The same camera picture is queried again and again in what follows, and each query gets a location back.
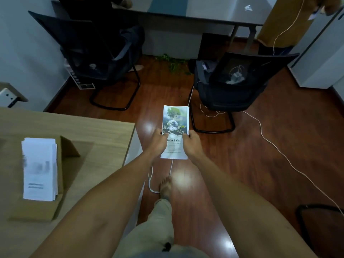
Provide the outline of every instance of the tree image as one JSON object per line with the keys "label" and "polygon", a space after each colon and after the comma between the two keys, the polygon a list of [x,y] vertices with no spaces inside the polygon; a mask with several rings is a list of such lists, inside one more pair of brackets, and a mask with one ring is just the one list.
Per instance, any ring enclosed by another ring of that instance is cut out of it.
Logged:
{"label": "tree image", "polygon": [[176,116],[180,116],[180,110],[177,109],[177,108],[169,108],[167,109],[167,115],[169,117],[172,118],[172,120],[174,120],[173,118],[176,117]]}

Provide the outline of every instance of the hand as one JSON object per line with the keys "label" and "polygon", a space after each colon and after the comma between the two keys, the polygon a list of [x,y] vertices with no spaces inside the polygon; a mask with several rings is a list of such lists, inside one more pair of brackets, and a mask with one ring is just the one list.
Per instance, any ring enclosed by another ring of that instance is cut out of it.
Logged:
{"label": "hand", "polygon": [[167,146],[167,138],[169,137],[168,134],[161,134],[161,129],[155,129],[154,133],[151,138],[151,142],[147,148],[147,152],[150,153],[152,159],[160,156],[162,152],[164,152]]}
{"label": "hand", "polygon": [[183,148],[185,154],[194,161],[199,157],[204,157],[202,144],[200,143],[200,136],[194,131],[190,130],[189,135],[183,134]]}

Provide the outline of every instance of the desk leg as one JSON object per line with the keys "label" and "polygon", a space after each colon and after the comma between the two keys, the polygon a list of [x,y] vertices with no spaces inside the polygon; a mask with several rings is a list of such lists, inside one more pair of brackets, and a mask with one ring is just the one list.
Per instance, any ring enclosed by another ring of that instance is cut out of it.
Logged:
{"label": "desk leg", "polygon": [[250,51],[250,47],[251,47],[253,40],[255,39],[256,33],[257,33],[256,26],[250,26],[249,29],[250,29],[250,35],[248,36],[245,49],[243,50],[244,53],[248,53]]}
{"label": "desk leg", "polygon": [[239,28],[239,26],[236,24],[236,25],[234,26],[234,28],[233,28],[232,34],[230,35],[230,45],[229,45],[228,48],[231,47],[231,45],[232,45],[232,43],[233,43],[233,40],[234,40],[234,38],[235,38],[236,32],[238,31],[238,28]]}

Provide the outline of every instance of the beige pants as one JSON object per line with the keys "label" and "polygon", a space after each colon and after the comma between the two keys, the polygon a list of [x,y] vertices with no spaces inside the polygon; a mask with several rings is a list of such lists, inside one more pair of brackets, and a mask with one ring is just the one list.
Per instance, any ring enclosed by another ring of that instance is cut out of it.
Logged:
{"label": "beige pants", "polygon": [[143,252],[162,251],[166,243],[172,245],[170,252],[188,252],[192,253],[194,257],[209,258],[195,247],[174,244],[172,207],[166,199],[156,201],[147,222],[135,227],[119,243],[114,257],[127,258]]}

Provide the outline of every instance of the brochure cover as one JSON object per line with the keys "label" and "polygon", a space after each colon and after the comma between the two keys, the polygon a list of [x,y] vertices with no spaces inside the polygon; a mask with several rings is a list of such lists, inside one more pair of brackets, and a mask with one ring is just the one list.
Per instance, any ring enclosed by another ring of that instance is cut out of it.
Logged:
{"label": "brochure cover", "polygon": [[164,106],[162,134],[169,134],[161,158],[187,159],[183,149],[183,134],[189,134],[189,107]]}

